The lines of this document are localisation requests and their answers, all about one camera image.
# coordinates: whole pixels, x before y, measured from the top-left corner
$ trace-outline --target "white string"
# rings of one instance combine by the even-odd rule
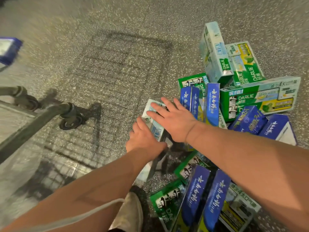
[[[61,220],[58,220],[56,222],[52,222],[52,223],[49,223],[49,224],[38,225],[38,226],[33,226],[31,228],[16,230],[15,232],[46,232],[46,231],[54,230],[54,229],[57,229],[57,228],[61,228],[61,227],[68,226],[68,225],[74,224],[76,222],[79,222],[79,221],[91,216],[92,214],[95,214],[96,212],[113,205],[114,203],[118,203],[118,202],[123,203],[124,201],[125,201],[124,199],[115,199],[115,200],[113,200],[109,203],[103,204],[99,207],[96,207],[96,208],[94,208],[94,209],[92,209],[92,210],[90,210],[86,213],[77,215],[75,217],[64,218],[64,219],[61,219]]]

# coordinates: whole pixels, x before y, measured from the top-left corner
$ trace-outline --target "caster wheel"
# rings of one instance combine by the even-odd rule
[[[21,108],[27,109],[29,111],[35,111],[36,109],[39,109],[41,107],[39,101],[37,101],[37,99],[31,95],[26,95],[25,99],[27,99],[27,101],[29,102],[27,105],[25,104],[15,104]]]
[[[68,124],[65,119],[62,120],[61,123],[59,124],[59,128],[62,130],[71,130],[71,129],[76,129],[78,126],[84,123],[85,123],[85,120],[83,116],[78,114],[76,115],[75,121],[71,124]]]

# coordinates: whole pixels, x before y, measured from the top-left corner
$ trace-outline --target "white shoe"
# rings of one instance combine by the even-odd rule
[[[141,232],[142,225],[141,202],[135,193],[129,192],[109,229],[118,228],[125,232]]]

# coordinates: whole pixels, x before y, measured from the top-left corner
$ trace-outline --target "ground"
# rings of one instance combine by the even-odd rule
[[[308,147],[306,10],[307,0],[6,0],[0,33],[24,45],[0,73],[0,85],[25,86],[44,107],[73,102],[89,119],[71,131],[53,119],[0,165],[0,228],[123,155],[147,99],[178,97],[177,78],[203,71],[198,43],[206,22],[219,23],[226,43],[248,40],[267,78],[302,77],[288,114],[299,144]],[[27,121],[0,110],[0,141]],[[149,194],[175,178],[178,155],[142,186],[146,212]],[[156,231],[150,211],[145,230]],[[264,210],[255,221],[262,231],[287,231]]]

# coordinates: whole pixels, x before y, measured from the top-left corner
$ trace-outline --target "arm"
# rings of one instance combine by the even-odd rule
[[[57,190],[1,232],[47,224],[85,213],[114,199],[124,199],[142,168],[165,147],[166,143],[157,142],[138,117],[124,156]],[[120,206],[121,203],[116,203],[82,221],[52,231],[107,231]]]
[[[309,230],[309,151],[275,140],[196,121],[178,100],[170,112],[148,115],[177,142],[188,142],[225,171],[291,230]]]

